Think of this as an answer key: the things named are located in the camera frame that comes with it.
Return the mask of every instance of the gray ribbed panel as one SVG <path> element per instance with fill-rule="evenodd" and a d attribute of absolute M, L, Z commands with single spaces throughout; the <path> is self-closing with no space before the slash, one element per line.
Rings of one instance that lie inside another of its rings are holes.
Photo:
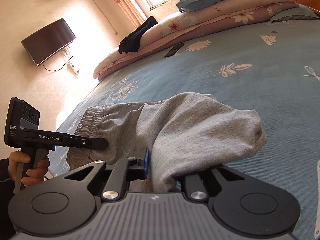
<path fill-rule="evenodd" d="M 18 234 L 14 240 L 42 239 Z M 245 240 L 223 228 L 203 204 L 181 193 L 128 193 L 120 202 L 105 203 L 95 218 L 71 234 L 51 240 Z M 289 235 L 273 240 L 293 240 Z"/>

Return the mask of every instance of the television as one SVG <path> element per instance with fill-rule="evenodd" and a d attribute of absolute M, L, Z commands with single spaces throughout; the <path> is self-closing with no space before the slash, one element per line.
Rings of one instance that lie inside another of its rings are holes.
<path fill-rule="evenodd" d="M 62 18 L 26 37 L 21 43 L 33 62 L 39 66 L 75 39 L 76 36 Z"/>

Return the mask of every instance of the finger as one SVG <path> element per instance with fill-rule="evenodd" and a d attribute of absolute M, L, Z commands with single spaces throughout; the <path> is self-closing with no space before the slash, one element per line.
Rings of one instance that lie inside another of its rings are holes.
<path fill-rule="evenodd" d="M 40 178 L 43 178 L 47 172 L 48 172 L 47 168 L 29 169 L 27 170 L 27 175 L 35 179 L 40 179 Z"/>
<path fill-rule="evenodd" d="M 35 179 L 35 178 L 31 178 L 31 177 L 24 177 L 24 178 L 21 179 L 21 183 L 24 184 L 26 187 L 39 184 L 39 183 L 41 183 L 43 181 L 44 181 L 44 178 Z"/>
<path fill-rule="evenodd" d="M 31 157 L 21 151 L 12 152 L 9 156 L 9 163 L 29 163 L 30 160 Z"/>
<path fill-rule="evenodd" d="M 49 158 L 46 156 L 43 160 L 39 161 L 39 168 L 48 168 L 50 166 Z"/>

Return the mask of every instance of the device handle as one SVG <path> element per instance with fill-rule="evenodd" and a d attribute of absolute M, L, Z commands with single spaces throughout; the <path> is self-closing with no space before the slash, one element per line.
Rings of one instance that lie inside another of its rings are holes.
<path fill-rule="evenodd" d="M 21 179 L 23 177 L 28 177 L 27 170 L 38 168 L 39 161 L 43 160 L 48 154 L 49 150 L 46 149 L 36 149 L 31 147 L 22 147 L 21 151 L 25 154 L 28 154 L 31 157 L 29 163 L 18 163 L 17 173 L 16 173 L 16 182 L 14 186 L 13 193 L 16 195 L 21 190 L 25 189 Z"/>

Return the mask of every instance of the person's arm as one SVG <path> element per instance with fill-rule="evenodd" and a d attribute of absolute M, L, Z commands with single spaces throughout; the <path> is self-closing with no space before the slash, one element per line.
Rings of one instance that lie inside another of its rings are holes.
<path fill-rule="evenodd" d="M 19 162 L 29 163 L 30 156 L 17 151 L 12 152 L 9 159 L 0 161 L 0 240 L 7 240 L 16 233 L 8 215 L 8 205 L 14 196 L 13 189 Z M 29 187 L 44 181 L 49 165 L 49 159 L 46 157 L 39 162 L 37 169 L 27 170 L 29 177 L 22 178 L 21 182 Z"/>

